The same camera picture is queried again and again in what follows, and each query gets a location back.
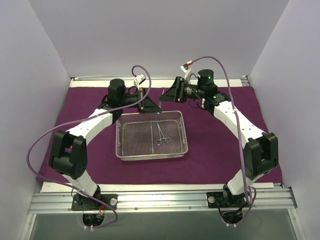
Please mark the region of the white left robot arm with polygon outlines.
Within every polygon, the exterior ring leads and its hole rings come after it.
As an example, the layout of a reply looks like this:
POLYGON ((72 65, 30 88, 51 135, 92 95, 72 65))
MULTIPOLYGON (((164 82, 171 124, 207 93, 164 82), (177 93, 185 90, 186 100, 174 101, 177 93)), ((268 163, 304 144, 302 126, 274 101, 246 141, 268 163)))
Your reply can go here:
POLYGON ((137 85, 133 88, 135 92, 126 88, 124 80, 112 79, 107 88, 107 95, 88 120, 67 131, 59 130, 54 134, 49 166, 77 188, 77 193, 83 196, 83 204, 90 210, 100 206, 101 190, 87 172, 88 144, 120 118, 125 106, 136 108, 139 113, 162 111, 147 96, 144 88, 137 85))

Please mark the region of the wire mesh instrument tray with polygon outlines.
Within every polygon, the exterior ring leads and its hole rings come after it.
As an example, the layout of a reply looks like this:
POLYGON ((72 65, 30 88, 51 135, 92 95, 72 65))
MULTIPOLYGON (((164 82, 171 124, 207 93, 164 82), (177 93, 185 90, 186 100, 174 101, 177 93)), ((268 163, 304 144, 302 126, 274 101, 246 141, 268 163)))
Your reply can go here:
POLYGON ((122 161, 149 161, 180 158, 188 152, 182 112, 125 113, 116 121, 115 154, 122 161), (156 121, 170 143, 156 145, 156 121))

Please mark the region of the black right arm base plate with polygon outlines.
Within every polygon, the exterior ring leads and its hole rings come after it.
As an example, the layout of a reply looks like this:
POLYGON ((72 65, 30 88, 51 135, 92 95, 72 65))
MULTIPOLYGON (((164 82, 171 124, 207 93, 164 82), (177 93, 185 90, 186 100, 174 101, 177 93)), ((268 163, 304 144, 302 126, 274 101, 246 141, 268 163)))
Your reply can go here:
POLYGON ((241 208, 248 207, 244 194, 229 196, 224 191, 207 192, 207 205, 209 208, 241 208))

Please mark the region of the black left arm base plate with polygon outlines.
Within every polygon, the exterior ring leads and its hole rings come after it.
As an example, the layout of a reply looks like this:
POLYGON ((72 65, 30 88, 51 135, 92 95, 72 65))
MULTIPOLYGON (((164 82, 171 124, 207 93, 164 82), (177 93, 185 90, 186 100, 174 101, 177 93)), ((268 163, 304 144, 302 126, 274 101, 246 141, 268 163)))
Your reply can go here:
MULTIPOLYGON (((96 210, 109 210, 103 204, 89 198, 82 196, 78 193, 72 195, 72 211, 96 211, 96 210)), ((98 199, 112 209, 117 209, 118 195, 117 194, 101 194, 98 199)))

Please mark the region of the purple surgical drape cloth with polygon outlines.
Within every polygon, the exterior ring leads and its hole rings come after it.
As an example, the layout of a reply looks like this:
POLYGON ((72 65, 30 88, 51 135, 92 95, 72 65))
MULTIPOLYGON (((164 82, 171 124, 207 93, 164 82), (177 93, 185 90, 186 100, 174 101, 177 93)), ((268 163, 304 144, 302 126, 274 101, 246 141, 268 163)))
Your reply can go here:
MULTIPOLYGON (((56 125, 91 115, 108 93, 106 87, 71 87, 56 125)), ((253 87, 232 87, 236 108, 268 131, 253 87)), ((207 111, 186 103, 162 102, 165 111, 182 112, 188 152, 183 157, 122 161, 116 156, 116 126, 106 128, 87 147, 87 172, 97 184, 224 184, 240 169, 238 140, 207 111)))

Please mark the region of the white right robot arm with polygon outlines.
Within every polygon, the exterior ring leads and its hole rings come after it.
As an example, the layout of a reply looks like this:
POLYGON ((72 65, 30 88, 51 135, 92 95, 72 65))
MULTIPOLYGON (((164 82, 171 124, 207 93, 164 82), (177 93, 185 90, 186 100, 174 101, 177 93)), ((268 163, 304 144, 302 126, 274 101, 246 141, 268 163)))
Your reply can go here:
POLYGON ((214 72, 202 69, 196 74, 197 83, 191 84, 192 70, 177 76, 173 85, 160 96, 160 101, 184 103, 199 100, 200 108, 221 121, 239 141, 240 170, 223 186, 222 200, 227 206, 250 195, 249 188, 279 164, 278 138, 250 122, 236 107, 231 94, 219 91, 214 83, 214 72))

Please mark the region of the steel surgical scissors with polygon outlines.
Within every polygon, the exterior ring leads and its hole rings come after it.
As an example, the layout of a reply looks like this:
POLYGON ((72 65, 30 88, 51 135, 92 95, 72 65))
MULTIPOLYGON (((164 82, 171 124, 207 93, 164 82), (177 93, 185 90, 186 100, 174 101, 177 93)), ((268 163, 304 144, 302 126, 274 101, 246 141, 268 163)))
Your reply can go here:
POLYGON ((156 125, 158 129, 159 138, 155 141, 155 144, 157 146, 160 146, 163 142, 170 143, 171 139, 169 137, 164 136, 162 129, 160 127, 160 123, 158 121, 156 121, 156 125))

